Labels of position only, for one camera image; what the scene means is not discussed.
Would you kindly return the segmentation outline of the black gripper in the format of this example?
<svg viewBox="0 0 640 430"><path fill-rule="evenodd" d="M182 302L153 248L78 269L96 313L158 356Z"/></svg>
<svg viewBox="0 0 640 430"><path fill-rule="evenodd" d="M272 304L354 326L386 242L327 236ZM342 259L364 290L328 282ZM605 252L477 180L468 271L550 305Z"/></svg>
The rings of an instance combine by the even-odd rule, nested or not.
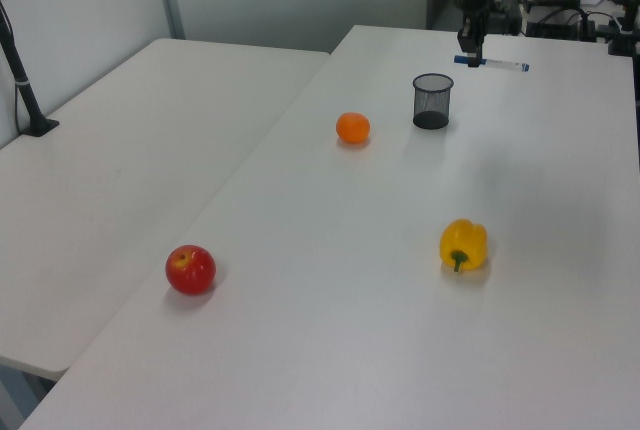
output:
<svg viewBox="0 0 640 430"><path fill-rule="evenodd" d="M493 0L455 0L462 12L462 26L457 32L461 51L468 53L468 66L478 68L483 61L483 43L487 35Z"/></svg>

